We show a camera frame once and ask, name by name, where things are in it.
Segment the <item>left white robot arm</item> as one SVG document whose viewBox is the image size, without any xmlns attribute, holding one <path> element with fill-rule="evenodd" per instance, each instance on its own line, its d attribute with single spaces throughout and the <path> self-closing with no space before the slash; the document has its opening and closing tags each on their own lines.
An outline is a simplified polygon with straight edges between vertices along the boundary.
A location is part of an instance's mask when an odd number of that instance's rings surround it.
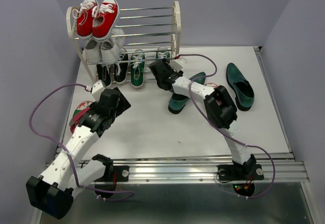
<svg viewBox="0 0 325 224">
<path fill-rule="evenodd" d="M 82 113 L 68 143 L 38 177 L 26 182 L 29 202 L 35 208 L 56 219 L 62 219 L 71 209 L 75 197 L 85 189 L 95 192 L 98 198 L 112 201 L 118 175 L 113 161 L 97 154 L 80 170 L 76 166 L 86 152 L 110 128 L 115 119 L 131 107 L 119 88 L 91 89 L 95 101 Z"/>
</svg>

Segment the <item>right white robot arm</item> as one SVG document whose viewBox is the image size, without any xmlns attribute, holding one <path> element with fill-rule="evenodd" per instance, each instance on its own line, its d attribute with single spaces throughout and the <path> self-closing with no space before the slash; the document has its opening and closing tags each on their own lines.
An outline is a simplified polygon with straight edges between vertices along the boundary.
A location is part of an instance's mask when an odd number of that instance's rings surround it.
<svg viewBox="0 0 325 224">
<path fill-rule="evenodd" d="M 205 86 L 207 77 L 200 72 L 186 78 L 181 70 L 180 59 L 167 61 L 165 58 L 149 65 L 160 89 L 172 93 L 168 110 L 173 114 L 180 113 L 187 100 L 205 108 L 203 116 L 224 136 L 231 151 L 232 165 L 219 167 L 223 181 L 243 180 L 254 174 L 256 159 L 244 143 L 240 143 L 234 135 L 232 124 L 237 120 L 237 107 L 224 86 Z"/>
</svg>

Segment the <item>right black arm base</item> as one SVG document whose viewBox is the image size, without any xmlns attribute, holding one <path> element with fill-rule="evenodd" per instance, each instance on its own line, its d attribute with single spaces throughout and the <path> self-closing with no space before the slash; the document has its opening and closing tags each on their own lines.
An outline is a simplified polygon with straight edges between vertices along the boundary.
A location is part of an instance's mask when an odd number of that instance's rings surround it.
<svg viewBox="0 0 325 224">
<path fill-rule="evenodd" d="M 235 165 L 218 165 L 216 180 L 220 183 L 231 183 L 236 194 L 252 197 L 255 192 L 255 181 L 264 180 L 262 166 L 254 165 L 252 171 L 245 173 Z"/>
</svg>

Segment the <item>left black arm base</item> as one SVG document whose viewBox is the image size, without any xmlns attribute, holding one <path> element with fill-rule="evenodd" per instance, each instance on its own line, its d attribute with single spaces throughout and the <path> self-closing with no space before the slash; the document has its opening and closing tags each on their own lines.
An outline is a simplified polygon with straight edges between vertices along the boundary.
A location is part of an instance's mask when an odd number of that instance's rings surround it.
<svg viewBox="0 0 325 224">
<path fill-rule="evenodd" d="M 105 170 L 103 177 L 95 181 L 95 188 L 108 191 L 116 191 L 117 184 L 128 182 L 129 166 L 111 166 Z"/>
</svg>

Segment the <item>green sneaker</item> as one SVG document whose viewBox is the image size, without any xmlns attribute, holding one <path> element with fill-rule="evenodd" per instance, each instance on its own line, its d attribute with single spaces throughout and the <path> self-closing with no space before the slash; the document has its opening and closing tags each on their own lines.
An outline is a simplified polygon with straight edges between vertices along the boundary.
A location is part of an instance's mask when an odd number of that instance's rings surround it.
<svg viewBox="0 0 325 224">
<path fill-rule="evenodd" d="M 145 54 L 142 49 L 136 50 L 132 56 L 130 63 L 131 70 L 131 84 L 134 88 L 139 89 L 144 83 L 144 68 L 145 68 Z"/>
<path fill-rule="evenodd" d="M 170 50 L 166 46 L 159 46 L 156 50 L 155 58 L 157 60 L 166 59 L 167 62 L 170 61 Z"/>
</svg>

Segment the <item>pink flip-flop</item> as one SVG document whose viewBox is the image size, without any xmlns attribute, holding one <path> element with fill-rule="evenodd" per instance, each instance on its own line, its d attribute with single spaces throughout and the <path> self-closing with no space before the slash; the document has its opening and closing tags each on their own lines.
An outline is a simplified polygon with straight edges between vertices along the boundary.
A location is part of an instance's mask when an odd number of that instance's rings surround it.
<svg viewBox="0 0 325 224">
<path fill-rule="evenodd" d="M 205 86 L 213 87 L 213 88 L 217 88 L 218 87 L 218 85 L 215 84 L 215 83 L 213 83 L 213 82 L 208 82 L 208 83 L 205 84 Z"/>
<path fill-rule="evenodd" d="M 89 110 L 92 101 L 84 101 L 78 105 L 73 113 L 72 119 L 69 122 L 70 132 L 73 134 L 81 117 Z"/>
</svg>

